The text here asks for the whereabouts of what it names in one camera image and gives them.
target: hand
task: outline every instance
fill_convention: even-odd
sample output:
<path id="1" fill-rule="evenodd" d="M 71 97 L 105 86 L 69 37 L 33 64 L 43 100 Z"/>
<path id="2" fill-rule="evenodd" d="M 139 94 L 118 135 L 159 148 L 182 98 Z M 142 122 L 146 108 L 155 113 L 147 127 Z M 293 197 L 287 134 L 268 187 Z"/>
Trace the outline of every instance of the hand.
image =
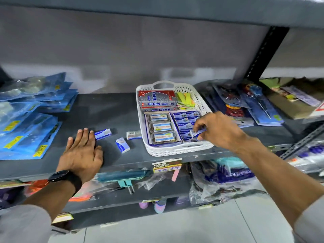
<path id="1" fill-rule="evenodd" d="M 95 134 L 85 128 L 78 130 L 75 141 L 70 136 L 66 149 L 60 157 L 56 172 L 70 170 L 78 175 L 82 183 L 90 181 L 99 172 L 102 165 L 101 146 L 95 148 Z"/>
<path id="2" fill-rule="evenodd" d="M 206 140 L 217 147 L 236 153 L 246 140 L 257 139 L 245 134 L 229 116 L 221 112 L 208 113 L 197 119 L 193 130 L 206 126 L 206 131 L 198 136 L 198 140 Z"/>

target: white plastic basket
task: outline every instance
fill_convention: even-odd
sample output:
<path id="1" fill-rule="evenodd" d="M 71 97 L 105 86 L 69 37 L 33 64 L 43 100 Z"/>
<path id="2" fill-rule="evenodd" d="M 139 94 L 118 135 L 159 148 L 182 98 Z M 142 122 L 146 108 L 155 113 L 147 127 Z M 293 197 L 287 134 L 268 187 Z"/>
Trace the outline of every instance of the white plastic basket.
<path id="1" fill-rule="evenodd" d="M 190 84 L 183 83 L 174 83 L 171 81 L 157 81 L 149 85 L 140 85 L 136 88 L 136 103 L 137 103 L 137 112 L 138 118 L 140 121 L 141 133 L 143 137 L 143 142 L 147 152 L 155 157 L 169 156 L 176 154 L 184 154 L 189 152 L 195 152 L 200 150 L 205 150 L 212 148 L 214 145 L 208 141 L 201 142 L 192 142 L 192 143 L 183 143 L 173 147 L 151 147 L 148 144 L 145 119 L 144 114 L 141 112 L 141 108 L 138 103 L 138 91 L 139 90 L 173 90 L 174 92 L 189 92 L 191 98 L 196 103 L 195 108 L 201 112 L 202 115 L 205 115 L 208 112 L 212 112 L 205 101 L 202 99 L 197 90 Z"/>

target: pink tag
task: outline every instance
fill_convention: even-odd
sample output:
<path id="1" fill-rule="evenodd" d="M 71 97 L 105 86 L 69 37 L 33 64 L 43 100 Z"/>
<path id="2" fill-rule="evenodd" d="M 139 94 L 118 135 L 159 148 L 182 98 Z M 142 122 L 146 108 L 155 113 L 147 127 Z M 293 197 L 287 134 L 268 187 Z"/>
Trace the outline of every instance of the pink tag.
<path id="1" fill-rule="evenodd" d="M 178 176 L 178 174 L 179 174 L 179 171 L 180 171 L 180 170 L 175 170 L 175 171 L 174 171 L 173 176 L 172 176 L 172 179 L 171 179 L 172 181 L 176 181 L 177 176 Z"/>

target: finger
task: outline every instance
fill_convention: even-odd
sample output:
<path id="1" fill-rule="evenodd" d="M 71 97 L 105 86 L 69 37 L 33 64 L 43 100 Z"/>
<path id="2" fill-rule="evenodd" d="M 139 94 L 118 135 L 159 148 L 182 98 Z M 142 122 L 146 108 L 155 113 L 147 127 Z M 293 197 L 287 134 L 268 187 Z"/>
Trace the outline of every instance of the finger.
<path id="1" fill-rule="evenodd" d="M 79 144 L 79 142 L 80 142 L 80 140 L 81 140 L 81 138 L 82 138 L 82 133 L 83 133 L 83 130 L 78 130 L 78 133 L 76 134 L 76 138 L 75 138 L 75 140 L 74 140 L 74 143 L 73 143 L 73 145 L 70 147 L 70 149 L 73 149 L 73 148 L 75 148 L 76 146 L 78 146 L 78 144 Z"/>
<path id="2" fill-rule="evenodd" d="M 83 129 L 83 135 L 78 146 L 85 146 L 89 139 L 89 130 L 88 128 Z"/>
<path id="3" fill-rule="evenodd" d="M 195 122 L 195 125 L 193 126 L 193 130 L 197 131 L 199 130 L 203 125 L 206 125 L 206 116 L 208 114 L 202 116 L 201 118 L 198 118 Z"/>
<path id="4" fill-rule="evenodd" d="M 95 144 L 96 144 L 95 133 L 93 132 L 93 130 L 91 130 L 90 134 L 89 134 L 89 140 L 88 140 L 87 146 L 94 148 Z"/>
<path id="5" fill-rule="evenodd" d="M 197 137 L 197 140 L 199 140 L 199 141 L 203 141 L 203 140 L 205 140 L 205 131 L 203 132 L 203 133 L 201 133 L 198 137 Z"/>
<path id="6" fill-rule="evenodd" d="M 66 144 L 66 148 L 65 148 L 65 151 L 64 152 L 69 151 L 69 149 L 72 147 L 72 145 L 73 145 L 73 137 L 70 136 L 67 139 L 67 144 Z"/>
<path id="7" fill-rule="evenodd" d="M 95 158 L 93 160 L 97 165 L 98 169 L 102 166 L 103 163 L 103 151 L 102 147 L 98 146 L 95 148 Z"/>

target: tiled floor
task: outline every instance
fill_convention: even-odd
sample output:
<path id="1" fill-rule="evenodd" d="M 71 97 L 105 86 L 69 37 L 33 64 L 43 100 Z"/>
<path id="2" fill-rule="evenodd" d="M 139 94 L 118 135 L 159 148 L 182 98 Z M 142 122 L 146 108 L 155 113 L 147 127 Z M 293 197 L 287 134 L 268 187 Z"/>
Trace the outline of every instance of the tiled floor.
<path id="1" fill-rule="evenodd" d="M 223 205 L 134 218 L 49 243 L 293 243 L 291 227 L 268 195 L 231 200 Z"/>

